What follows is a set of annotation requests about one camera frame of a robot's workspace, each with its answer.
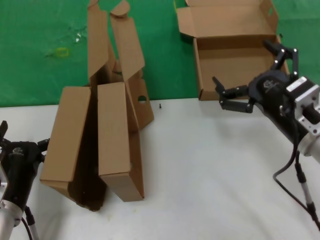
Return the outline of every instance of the flattened cardboard box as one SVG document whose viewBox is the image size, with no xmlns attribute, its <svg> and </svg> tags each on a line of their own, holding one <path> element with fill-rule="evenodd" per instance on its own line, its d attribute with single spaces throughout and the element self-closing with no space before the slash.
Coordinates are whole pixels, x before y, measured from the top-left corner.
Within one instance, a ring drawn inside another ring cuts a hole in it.
<svg viewBox="0 0 320 240">
<path fill-rule="evenodd" d="M 138 123 L 126 85 L 98 86 L 99 176 L 124 202 L 144 198 Z"/>
<path fill-rule="evenodd" d="M 89 87 L 65 87 L 40 181 L 91 211 L 103 205 L 98 176 L 97 100 Z"/>
<path fill-rule="evenodd" d="M 90 86 L 94 93 L 97 92 L 99 84 L 125 82 L 129 100 L 134 106 L 134 116 L 141 130 L 154 120 L 154 114 L 146 83 L 142 78 L 145 59 L 134 19 L 128 17 L 129 10 L 129 3 L 123 0 L 110 13 L 119 55 L 117 61 L 108 36 L 107 12 L 100 10 L 98 0 L 90 2 L 88 6 L 88 72 Z M 139 102 L 141 97 L 146 101 Z"/>
<path fill-rule="evenodd" d="M 276 36 L 278 14 L 271 0 L 188 0 L 178 8 L 179 30 L 193 37 L 198 97 L 219 100 L 212 77 L 226 88 L 247 85 L 270 69 L 274 57 L 263 40 Z"/>
</svg>

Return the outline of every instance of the black cable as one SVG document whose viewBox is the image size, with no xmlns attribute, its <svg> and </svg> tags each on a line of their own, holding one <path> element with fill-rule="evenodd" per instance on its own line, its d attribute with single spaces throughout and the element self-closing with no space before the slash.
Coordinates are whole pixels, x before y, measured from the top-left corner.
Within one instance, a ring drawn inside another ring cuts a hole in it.
<svg viewBox="0 0 320 240">
<path fill-rule="evenodd" d="M 277 171 L 275 174 L 273 174 L 273 180 L 291 197 L 293 198 L 312 218 L 312 220 L 315 222 L 317 228 L 320 231 L 320 222 L 318 221 L 318 217 L 316 214 L 316 207 L 315 204 L 309 204 L 307 206 L 305 206 L 298 198 L 296 198 L 278 179 L 277 176 L 282 174 L 283 172 L 285 172 L 293 163 L 294 161 L 296 161 L 295 164 L 295 168 L 297 170 L 297 175 L 298 174 L 298 169 L 297 166 L 300 167 L 301 169 L 301 165 L 299 163 L 299 156 L 300 156 L 300 152 L 298 151 L 298 145 L 299 145 L 299 131 L 298 131 L 298 126 L 297 126 L 297 122 L 295 120 L 295 118 L 292 116 L 291 118 L 291 123 L 292 123 L 292 130 L 293 130 L 293 150 L 292 150 L 292 154 L 291 154 L 291 158 L 289 160 L 289 162 L 283 167 L 281 168 L 279 171 Z M 304 178 L 304 182 L 306 182 L 306 177 L 305 174 L 301 172 L 303 174 L 303 176 L 300 176 L 301 178 Z"/>
<path fill-rule="evenodd" d="M 273 180 L 291 197 L 293 198 L 301 207 L 303 207 L 304 210 L 306 210 L 309 213 L 309 210 L 307 207 L 298 199 L 296 198 L 278 179 L 277 176 L 285 172 L 290 166 L 294 163 L 295 158 L 298 156 L 299 160 L 299 154 L 298 154 L 298 145 L 299 145 L 299 136 L 298 136 L 298 126 L 297 122 L 294 118 L 292 118 L 292 128 L 293 128 L 293 150 L 291 154 L 291 158 L 289 162 L 281 168 L 279 171 L 277 171 L 275 174 L 273 174 Z"/>
<path fill-rule="evenodd" d="M 28 224 L 27 224 L 26 220 L 22 217 L 22 218 L 21 218 L 21 221 L 23 222 L 23 225 L 25 226 L 25 229 L 26 229 L 26 231 L 27 231 L 27 233 L 28 233 L 29 240 L 33 240 L 33 239 L 32 239 L 32 235 L 31 235 L 31 232 L 30 232 L 30 229 L 29 229 L 29 227 L 28 227 Z"/>
</svg>

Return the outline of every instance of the cardboard box lid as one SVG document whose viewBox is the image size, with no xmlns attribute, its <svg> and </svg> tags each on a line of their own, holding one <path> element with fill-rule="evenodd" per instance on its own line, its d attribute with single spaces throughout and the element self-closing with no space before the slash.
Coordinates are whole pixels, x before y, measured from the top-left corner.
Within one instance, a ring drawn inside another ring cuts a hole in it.
<svg viewBox="0 0 320 240">
<path fill-rule="evenodd" d="M 145 66 L 135 21 L 132 17 L 128 17 L 129 10 L 129 3 L 123 0 L 110 12 L 111 26 L 124 81 Z"/>
<path fill-rule="evenodd" d="M 115 55 L 108 44 L 107 12 L 100 10 L 98 2 L 90 0 L 87 7 L 89 79 L 109 61 L 110 56 L 113 58 Z"/>
<path fill-rule="evenodd" d="M 260 0 L 185 0 L 189 7 L 259 5 Z"/>
<path fill-rule="evenodd" d="M 278 14 L 272 0 L 188 0 L 178 8 L 179 30 L 195 38 L 274 35 Z"/>
<path fill-rule="evenodd" d="M 55 120 L 58 124 L 54 124 L 51 133 L 40 177 L 42 181 L 71 182 L 74 179 L 90 98 L 89 87 L 63 89 L 60 99 L 63 107 L 59 107 L 56 114 Z M 77 121 L 62 122 L 59 119 Z"/>
<path fill-rule="evenodd" d="M 98 87 L 98 139 L 99 176 L 130 172 L 129 129 L 124 82 L 104 84 Z"/>
</svg>

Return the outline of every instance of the white table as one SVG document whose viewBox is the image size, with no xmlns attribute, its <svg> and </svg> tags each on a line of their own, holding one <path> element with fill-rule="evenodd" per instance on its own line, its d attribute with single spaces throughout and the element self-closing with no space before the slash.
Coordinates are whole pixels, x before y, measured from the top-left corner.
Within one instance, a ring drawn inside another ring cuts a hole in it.
<svg viewBox="0 0 320 240">
<path fill-rule="evenodd" d="M 197 99 L 153 101 L 141 132 L 145 200 L 109 192 L 90 212 L 40 184 L 28 200 L 41 240 L 315 240 L 309 215 L 273 181 L 292 144 L 259 110 L 223 111 Z M 57 106 L 0 109 L 11 141 L 50 136 Z M 320 164 L 301 157 L 320 210 Z M 304 202 L 294 168 L 280 180 Z M 27 240 L 22 224 L 13 240 Z"/>
</svg>

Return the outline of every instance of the green cloth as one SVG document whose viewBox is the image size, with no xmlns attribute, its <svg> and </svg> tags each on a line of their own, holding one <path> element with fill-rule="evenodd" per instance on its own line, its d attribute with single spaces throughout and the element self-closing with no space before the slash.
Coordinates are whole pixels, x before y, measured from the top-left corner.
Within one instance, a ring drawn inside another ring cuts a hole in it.
<svg viewBox="0 0 320 240">
<path fill-rule="evenodd" d="M 99 5 L 110 11 L 119 1 Z M 150 99 L 196 98 L 193 48 L 181 40 L 174 0 L 129 3 Z M 320 84 L 320 1 L 274 3 L 283 43 L 299 49 L 300 73 Z M 0 107 L 57 104 L 63 87 L 88 83 L 87 5 L 88 0 L 0 0 Z M 176 0 L 176 7 L 184 6 Z"/>
</svg>

